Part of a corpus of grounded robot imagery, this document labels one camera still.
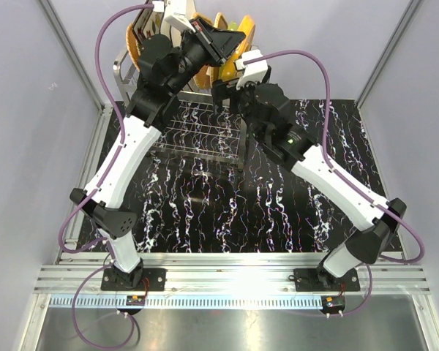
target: gray wall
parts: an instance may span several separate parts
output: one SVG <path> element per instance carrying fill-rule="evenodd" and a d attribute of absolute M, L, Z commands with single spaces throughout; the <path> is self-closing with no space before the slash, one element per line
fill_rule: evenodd
<path fill-rule="evenodd" d="M 101 98 L 94 69 L 94 41 L 115 12 L 139 0 L 51 0 Z M 238 24 L 251 15 L 257 24 L 254 43 L 263 53 L 298 48 L 326 65 L 335 99 L 355 99 L 361 93 L 408 0 L 195 0 L 197 11 L 214 20 L 223 12 Z M 115 57 L 125 46 L 125 31 L 136 14 L 117 20 L 102 42 L 101 65 L 111 77 Z M 306 59 L 276 58 L 272 80 L 291 98 L 323 98 L 318 68 Z M 111 91 L 117 92 L 113 79 Z"/>
<path fill-rule="evenodd" d="M 0 351 L 56 251 L 97 112 L 35 0 L 0 0 Z"/>
<path fill-rule="evenodd" d="M 439 312 L 439 0 L 424 2 L 362 116 L 389 194 L 406 201 L 426 244 L 422 263 Z"/>

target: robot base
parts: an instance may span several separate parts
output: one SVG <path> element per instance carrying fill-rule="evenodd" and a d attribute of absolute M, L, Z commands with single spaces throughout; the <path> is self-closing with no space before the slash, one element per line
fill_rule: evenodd
<path fill-rule="evenodd" d="M 137 284 L 129 284 L 126 279 L 120 276 L 117 268 L 104 270 L 102 276 L 102 291 L 145 291 L 145 278 L 149 281 L 148 291 L 164 291 L 166 283 L 166 271 L 164 268 L 142 268 L 141 278 L 137 279 Z"/>
<path fill-rule="evenodd" d="M 331 283 L 330 288 L 325 288 L 319 281 L 316 268 L 296 268 L 293 270 L 293 275 L 288 278 L 294 282 L 296 292 L 300 293 L 340 293 L 343 283 L 345 283 L 345 291 L 361 290 L 356 269 L 350 269 L 344 276 L 339 278 L 338 281 Z"/>

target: purple cable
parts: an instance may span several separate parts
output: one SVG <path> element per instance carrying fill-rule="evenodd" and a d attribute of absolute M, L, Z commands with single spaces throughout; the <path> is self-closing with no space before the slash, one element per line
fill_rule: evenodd
<path fill-rule="evenodd" d="M 85 332 L 91 330 L 92 328 L 94 328 L 96 325 L 98 325 L 103 320 L 105 320 L 105 319 L 107 319 L 109 317 L 112 317 L 112 316 L 116 316 L 118 314 L 119 314 L 118 312 L 111 312 L 111 313 L 104 314 L 103 316 L 101 316 L 97 320 L 95 320 L 93 323 L 88 325 L 86 328 L 80 329 L 80 331 L 81 331 L 81 333 L 85 333 Z M 137 339 L 137 341 L 135 343 L 135 345 L 137 345 L 140 342 L 141 331 L 140 331 L 140 325 L 138 324 L 138 321 L 136 319 L 134 319 L 134 322 L 135 322 L 135 327 L 137 328 L 137 335 L 138 335 L 138 339 Z M 66 340 L 73 340 L 73 339 L 76 339 L 76 338 L 79 338 L 78 334 L 75 334 L 75 335 L 69 336 L 69 337 L 64 337 L 64 339 L 66 339 Z"/>
<path fill-rule="evenodd" d="M 322 136 L 322 155 L 323 155 L 323 159 L 324 159 L 325 163 L 332 169 L 333 165 L 331 164 L 331 161 L 329 159 L 329 155 L 327 154 L 327 132 L 329 131 L 329 120 L 330 120 L 330 118 L 329 118 L 329 115 L 330 115 L 330 80 L 329 80 L 329 74 L 327 73 L 322 62 L 320 62 L 320 60 L 317 57 L 315 57 L 314 55 L 312 55 L 311 53 L 308 53 L 306 51 L 284 50 L 284 51 L 279 51 L 277 53 L 271 53 L 269 55 L 265 55 L 265 56 L 262 56 L 259 58 L 254 58 L 254 59 L 249 60 L 249 61 L 245 61 L 244 64 L 253 64 L 255 62 L 259 62 L 262 60 L 268 60 L 268 59 L 272 59 L 274 57 L 284 56 L 284 55 L 306 56 L 307 58 L 313 60 L 319 66 L 319 68 L 323 74 L 323 79 L 325 80 L 326 100 L 325 100 L 325 113 L 324 113 L 325 121 L 323 123 L 323 136 Z M 366 201 L 368 201 L 369 203 L 374 202 L 374 200 L 370 196 L 366 195 L 357 186 L 355 186 L 353 183 L 351 183 L 350 180 L 347 179 L 341 172 L 339 172 L 338 170 L 334 170 L 334 172 L 342 181 L 344 181 L 351 189 L 353 189 L 355 192 L 357 192 L 359 195 L 361 195 Z M 416 242 L 419 245 L 419 254 L 418 254 L 418 256 L 416 256 L 413 259 L 400 260 L 397 258 L 385 256 L 385 255 L 381 255 L 380 257 L 385 259 L 385 260 L 391 261 L 391 262 L 405 263 L 405 264 L 406 263 L 416 263 L 419 260 L 421 260 L 424 256 L 424 244 L 423 244 L 422 239 L 418 235 L 418 233 L 407 222 L 405 222 L 403 219 L 398 217 L 396 214 L 393 214 L 392 212 L 390 212 L 387 208 L 384 208 L 381 205 L 376 205 L 375 207 L 378 208 L 379 210 L 381 210 L 383 213 L 389 215 L 392 219 L 396 220 L 399 224 L 401 224 L 413 236 L 413 238 L 416 240 Z"/>
<path fill-rule="evenodd" d="M 96 48 L 94 49 L 94 61 L 96 63 L 97 77 L 100 79 L 102 89 L 104 90 L 104 92 L 108 96 L 109 101 L 112 104 L 114 111 L 116 111 L 117 119 L 119 120 L 119 124 L 120 124 L 120 133 L 121 133 L 120 144 L 121 145 L 119 145 L 119 147 L 116 149 L 116 152 L 115 152 L 114 156 L 112 157 L 112 160 L 109 162 L 108 167 L 106 168 L 105 172 L 101 175 L 100 180 L 97 182 L 97 184 L 96 184 L 97 188 L 94 189 L 92 192 L 90 192 L 89 195 L 86 197 L 86 199 L 83 200 L 81 203 L 79 203 L 78 206 L 76 206 L 76 208 L 72 211 L 72 213 L 68 216 L 68 218 L 66 218 L 64 220 L 64 223 L 61 225 L 60 231 L 59 231 L 59 246 L 63 252 L 66 252 L 69 254 L 77 254 L 79 252 L 83 252 L 83 251 L 86 251 L 87 249 L 90 249 L 91 247 L 98 244 L 100 241 L 104 241 L 106 239 L 104 237 L 99 237 L 99 238 L 94 239 L 92 242 L 86 244 L 85 246 L 83 246 L 79 249 L 72 250 L 72 249 L 68 249 L 67 247 L 65 247 L 64 234 L 65 234 L 65 229 L 67 228 L 67 226 L 70 223 L 70 221 L 72 220 L 72 218 L 84 207 L 85 204 L 88 203 L 88 201 L 90 201 L 90 199 L 94 196 L 94 194 L 96 194 L 98 189 L 101 187 L 102 183 L 104 182 L 104 180 L 108 176 L 112 166 L 114 166 L 114 163 L 116 163 L 117 157 L 119 157 L 120 151 L 122 150 L 122 145 L 125 142 L 124 117 L 122 115 L 122 112 L 119 109 L 119 106 L 117 106 L 116 101 L 114 100 L 112 94 L 110 93 L 108 85 L 104 81 L 104 77 L 102 76 L 101 63 L 100 63 L 100 48 L 101 48 L 102 36 L 104 35 L 105 31 L 108 29 L 109 25 L 112 24 L 112 22 L 114 22 L 117 18 L 121 17 L 122 15 L 125 15 L 131 11 L 142 10 L 142 9 L 152 9 L 153 7 L 154 7 L 153 4 L 143 4 L 143 5 L 131 6 L 131 7 L 128 7 L 126 9 L 122 10 L 122 11 L 119 11 L 115 15 L 111 16 L 104 23 L 99 34 L 97 35 Z"/>
<path fill-rule="evenodd" d="M 135 330 L 135 318 L 132 317 L 130 314 L 127 314 L 127 316 L 130 319 L 130 322 L 132 322 L 132 330 L 130 331 L 129 336 L 125 339 L 124 342 L 122 342 L 120 345 L 117 346 L 101 346 L 98 344 L 95 344 L 94 342 L 89 341 L 81 332 L 80 328 L 78 327 L 78 324 L 76 322 L 76 310 L 75 310 L 75 304 L 76 304 L 76 300 L 78 298 L 78 295 L 80 294 L 80 291 L 83 289 L 83 286 L 88 282 L 88 280 L 90 280 L 93 276 L 95 276 L 96 274 L 98 274 L 100 271 L 104 271 L 106 268 L 110 268 L 112 267 L 112 265 L 104 265 L 101 268 L 98 268 L 97 270 L 95 270 L 93 273 L 89 274 L 81 283 L 81 285 L 78 287 L 78 289 L 76 290 L 75 296 L 73 297 L 73 301 L 72 301 L 72 321 L 73 321 L 73 326 L 75 327 L 76 330 L 76 334 L 80 337 L 81 340 L 83 340 L 85 343 L 87 343 L 87 345 L 91 346 L 91 347 L 96 347 L 97 349 L 100 350 L 118 350 L 121 349 L 122 347 L 124 347 L 125 345 L 127 345 L 127 343 L 130 341 L 130 339 L 133 336 L 133 331 Z"/>

